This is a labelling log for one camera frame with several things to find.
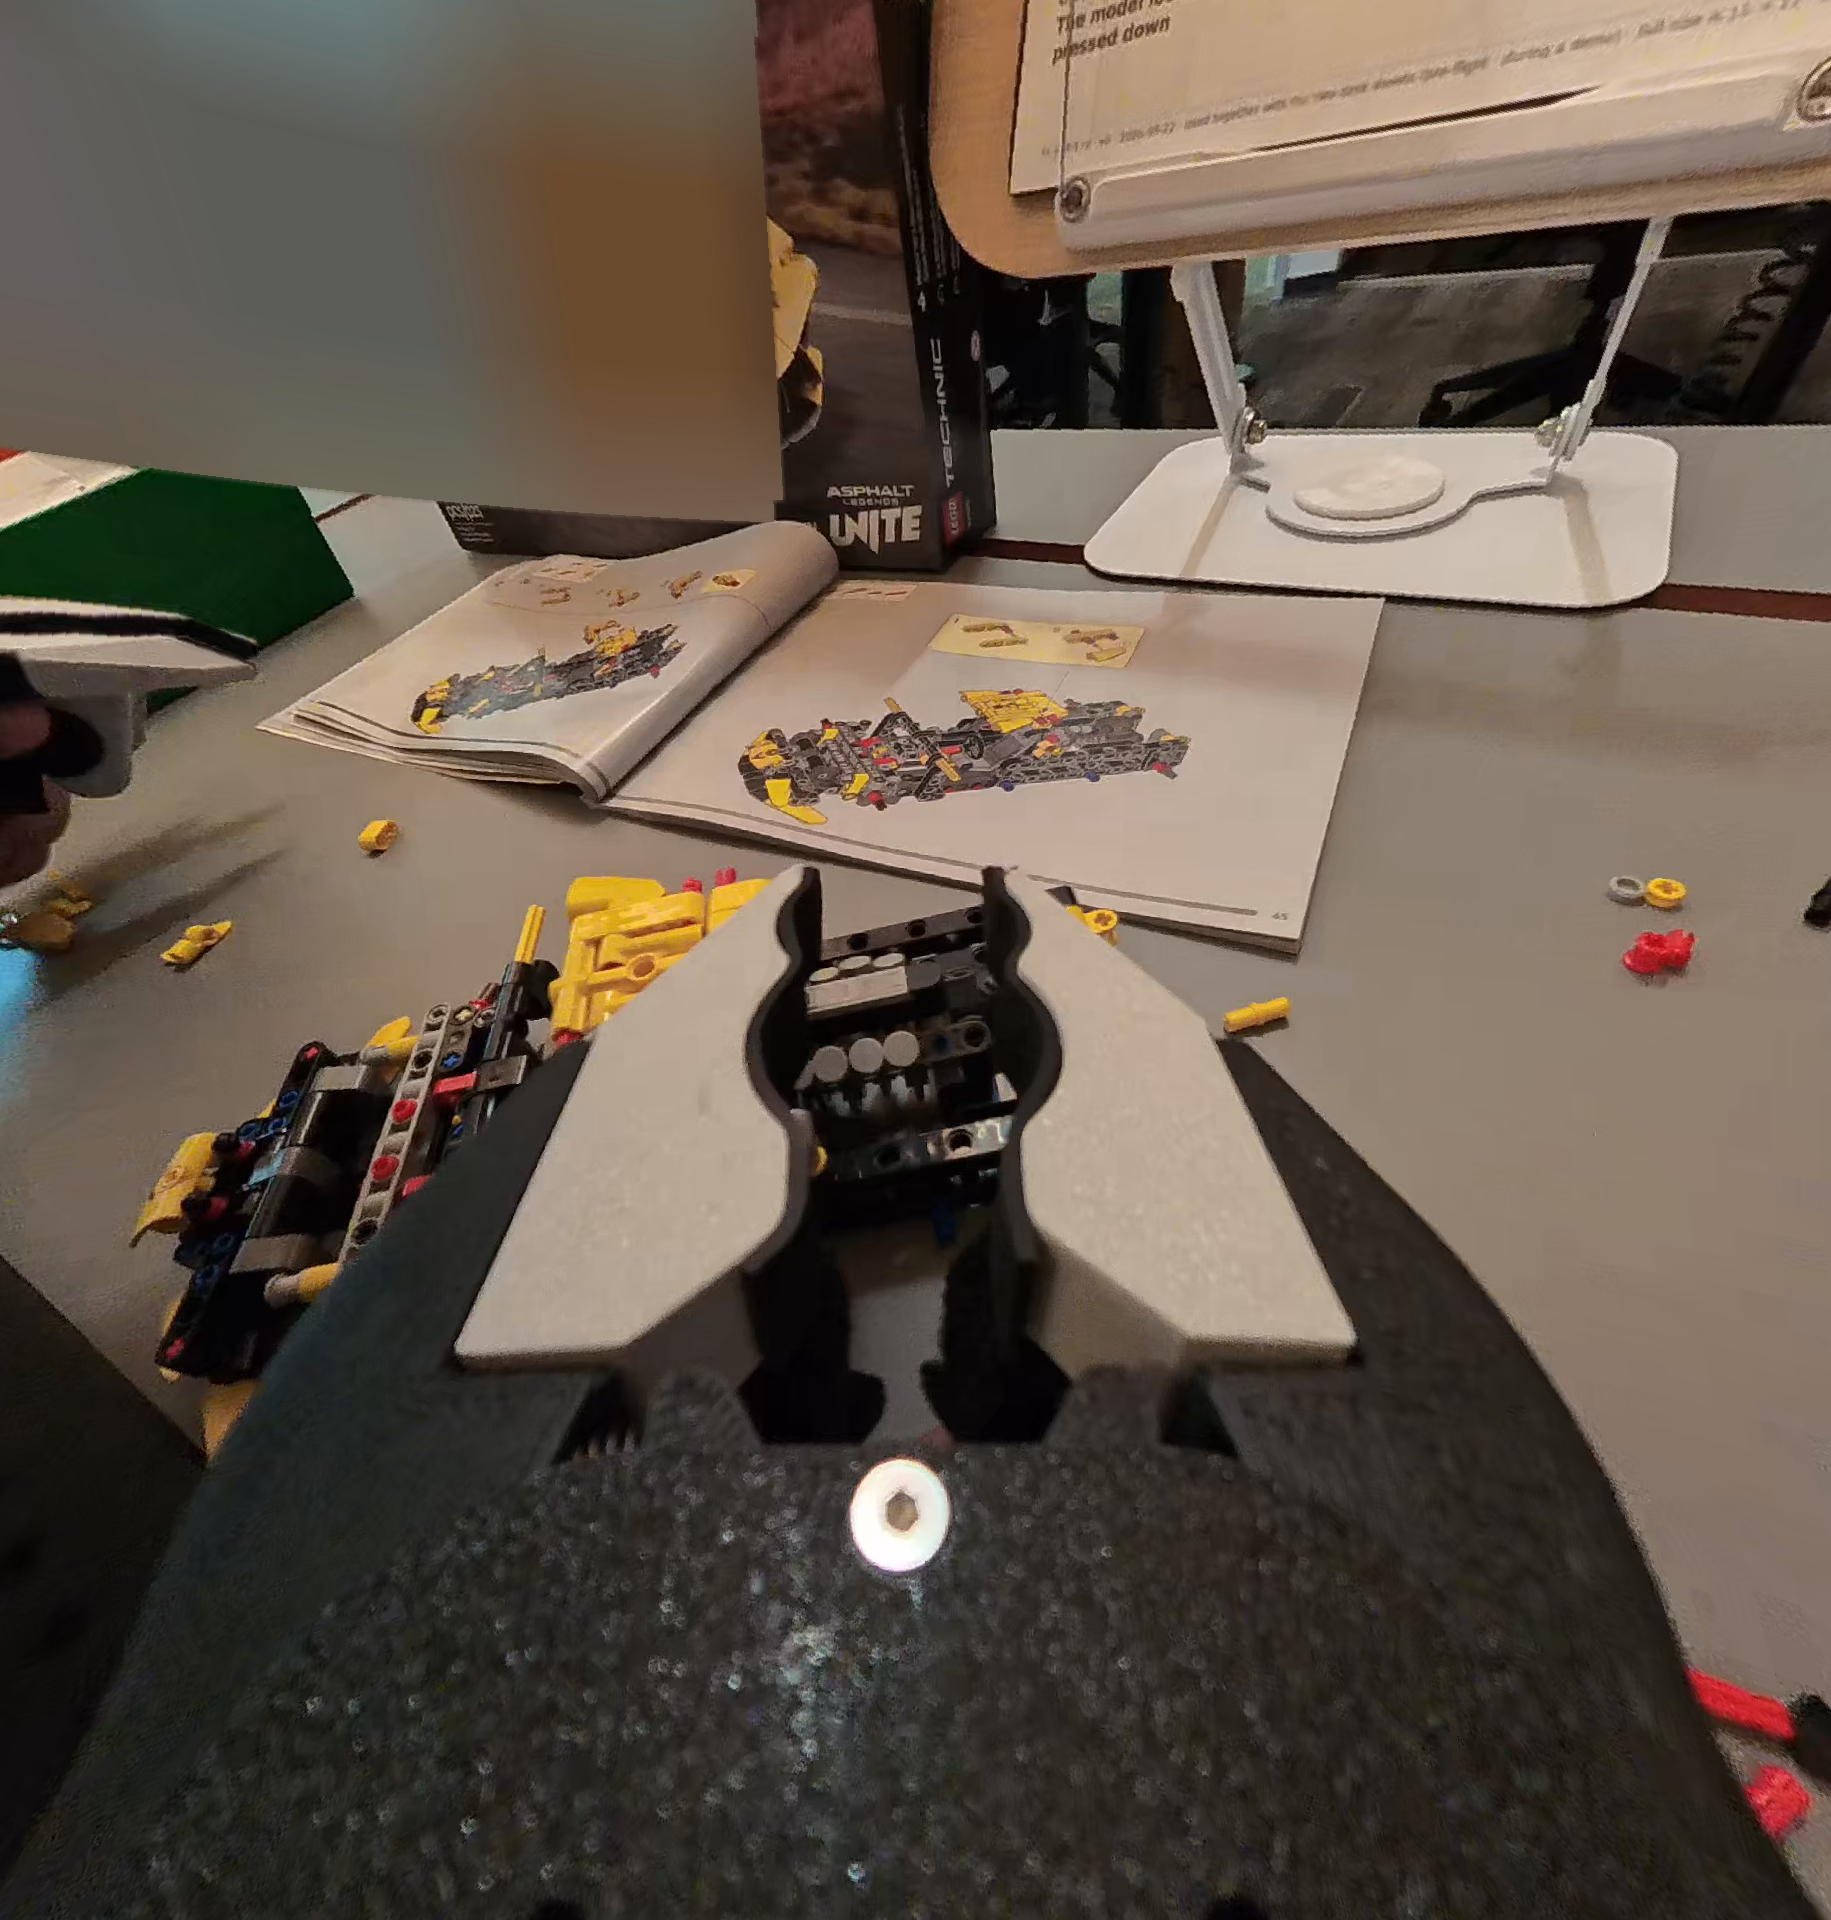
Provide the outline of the printed instruction sheet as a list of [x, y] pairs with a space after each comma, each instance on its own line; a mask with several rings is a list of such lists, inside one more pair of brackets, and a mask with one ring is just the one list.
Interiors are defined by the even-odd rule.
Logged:
[[1026, 5], [1009, 192], [1783, 54], [1831, 2]]

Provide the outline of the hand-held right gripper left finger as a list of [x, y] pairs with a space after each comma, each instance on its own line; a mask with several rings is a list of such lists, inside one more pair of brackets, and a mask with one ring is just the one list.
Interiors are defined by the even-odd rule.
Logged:
[[769, 1040], [820, 877], [793, 864], [591, 1037], [463, 1323], [471, 1373], [749, 1373], [747, 1286], [800, 1231], [813, 1141]]

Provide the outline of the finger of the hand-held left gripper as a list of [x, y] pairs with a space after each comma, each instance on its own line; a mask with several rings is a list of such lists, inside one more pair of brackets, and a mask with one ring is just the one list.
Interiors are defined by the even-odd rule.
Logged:
[[248, 638], [192, 616], [77, 600], [0, 596], [0, 636], [175, 641], [197, 650], [247, 650]]
[[43, 695], [115, 695], [234, 683], [255, 646], [182, 617], [0, 617], [0, 653]]

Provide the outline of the person's left hand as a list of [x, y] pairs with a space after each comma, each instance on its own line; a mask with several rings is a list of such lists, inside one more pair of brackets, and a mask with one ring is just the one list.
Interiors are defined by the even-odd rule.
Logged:
[[0, 815], [0, 892], [36, 877], [71, 822], [73, 797], [47, 785], [41, 812]]

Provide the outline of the green storage bin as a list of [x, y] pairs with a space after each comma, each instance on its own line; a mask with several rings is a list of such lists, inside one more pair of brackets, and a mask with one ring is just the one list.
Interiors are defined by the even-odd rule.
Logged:
[[258, 650], [352, 596], [294, 486], [143, 467], [0, 531], [0, 599], [189, 616]]

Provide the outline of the lego car chassis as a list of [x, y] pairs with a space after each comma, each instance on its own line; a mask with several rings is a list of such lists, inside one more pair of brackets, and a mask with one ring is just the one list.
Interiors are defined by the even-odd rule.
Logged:
[[[724, 869], [678, 892], [578, 877], [564, 964], [525, 912], [512, 961], [471, 997], [392, 1021], [362, 1049], [301, 1044], [237, 1125], [187, 1136], [136, 1211], [132, 1243], [173, 1243], [182, 1283], [154, 1366], [199, 1380], [201, 1444], [229, 1427], [304, 1310], [356, 1252], [476, 1141], [547, 1056], [590, 1040], [767, 888]], [[1017, 1109], [996, 1065], [996, 980], [978, 906], [836, 935], [806, 976], [810, 1040], [793, 1107], [814, 1136], [836, 1227], [927, 1218], [950, 1246], [986, 1206]]]

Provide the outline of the lego instruction booklet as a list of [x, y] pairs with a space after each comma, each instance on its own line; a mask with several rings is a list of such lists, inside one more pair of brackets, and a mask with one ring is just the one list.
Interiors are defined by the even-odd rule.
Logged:
[[871, 582], [763, 523], [503, 567], [258, 728], [1295, 949], [1382, 608]]

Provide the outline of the lego set box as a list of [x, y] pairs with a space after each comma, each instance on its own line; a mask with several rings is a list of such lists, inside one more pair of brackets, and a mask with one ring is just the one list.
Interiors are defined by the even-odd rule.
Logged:
[[927, 164], [929, 5], [497, 5], [470, 212], [505, 232], [531, 504], [443, 501], [481, 557], [753, 563], [806, 602], [994, 527], [981, 271]]

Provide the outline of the white document stand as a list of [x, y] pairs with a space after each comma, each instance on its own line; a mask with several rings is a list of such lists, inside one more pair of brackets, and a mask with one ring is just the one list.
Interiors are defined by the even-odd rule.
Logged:
[[[1165, 271], [1215, 428], [1086, 540], [1121, 583], [1596, 611], [1670, 567], [1677, 454], [1592, 421], [1671, 218], [1831, 188], [1831, 54], [1753, 56], [1246, 152], [1083, 164], [1009, 192], [1023, 2], [934, 5], [927, 157], [951, 237], [1017, 278]], [[1219, 261], [1502, 228], [1638, 223], [1578, 403], [1509, 431], [1282, 434], [1238, 378]]]

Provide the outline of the white paper sheet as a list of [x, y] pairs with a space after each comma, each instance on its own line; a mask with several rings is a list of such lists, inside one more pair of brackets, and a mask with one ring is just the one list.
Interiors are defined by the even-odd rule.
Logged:
[[43, 453], [0, 462], [0, 534], [135, 478], [135, 467]]

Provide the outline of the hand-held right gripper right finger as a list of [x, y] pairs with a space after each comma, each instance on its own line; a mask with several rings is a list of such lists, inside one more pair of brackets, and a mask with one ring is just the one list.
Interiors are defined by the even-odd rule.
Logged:
[[1069, 1378], [1342, 1366], [1355, 1324], [1207, 1023], [1043, 884], [988, 869], [983, 906], [1026, 1337]]

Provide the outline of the red lego axle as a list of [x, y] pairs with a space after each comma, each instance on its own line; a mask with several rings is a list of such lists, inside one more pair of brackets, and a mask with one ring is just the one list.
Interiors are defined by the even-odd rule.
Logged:
[[1686, 1667], [1686, 1682], [1698, 1709], [1729, 1732], [1791, 1747], [1798, 1736], [1791, 1707], [1767, 1694], [1753, 1694], [1699, 1667]]

